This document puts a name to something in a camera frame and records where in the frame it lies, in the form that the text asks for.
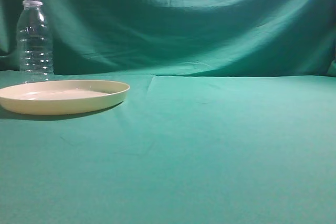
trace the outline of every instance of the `green tablecloth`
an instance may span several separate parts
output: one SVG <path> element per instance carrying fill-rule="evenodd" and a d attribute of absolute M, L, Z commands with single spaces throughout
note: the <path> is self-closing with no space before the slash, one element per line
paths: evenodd
<path fill-rule="evenodd" d="M 336 222 L 336 78 L 60 78 L 131 91 L 85 115 L 0 109 L 1 224 Z"/>

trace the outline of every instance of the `plastic bottle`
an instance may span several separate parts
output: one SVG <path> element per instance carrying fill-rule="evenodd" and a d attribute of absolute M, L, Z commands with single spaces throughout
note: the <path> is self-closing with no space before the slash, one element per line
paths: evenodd
<path fill-rule="evenodd" d="M 20 71 L 27 73 L 25 82 L 47 81 L 54 74 L 53 36 L 41 0 L 24 0 L 16 29 Z"/>

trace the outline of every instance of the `bottle neck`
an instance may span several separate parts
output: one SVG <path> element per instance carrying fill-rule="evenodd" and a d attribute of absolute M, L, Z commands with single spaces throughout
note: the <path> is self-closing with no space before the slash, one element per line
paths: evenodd
<path fill-rule="evenodd" d="M 40 9 L 41 6 L 40 5 L 24 5 L 24 9 Z"/>
<path fill-rule="evenodd" d="M 39 8 L 43 3 L 39 0 L 24 0 L 23 5 L 25 6 L 25 9 L 27 8 Z"/>

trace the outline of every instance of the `water bottle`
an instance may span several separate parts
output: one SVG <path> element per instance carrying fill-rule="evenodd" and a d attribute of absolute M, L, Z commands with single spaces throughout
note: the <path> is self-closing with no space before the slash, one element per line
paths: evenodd
<path fill-rule="evenodd" d="M 53 36 L 41 0 L 24 0 L 16 29 L 20 71 L 28 77 L 24 82 L 47 81 L 54 74 Z"/>

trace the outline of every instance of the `beige plate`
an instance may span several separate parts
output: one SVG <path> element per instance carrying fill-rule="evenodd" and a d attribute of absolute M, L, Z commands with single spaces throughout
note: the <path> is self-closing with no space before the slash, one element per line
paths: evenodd
<path fill-rule="evenodd" d="M 0 89 L 0 105 L 29 115 L 66 115 L 106 109 L 121 103 L 126 83 L 99 80 L 48 81 Z"/>

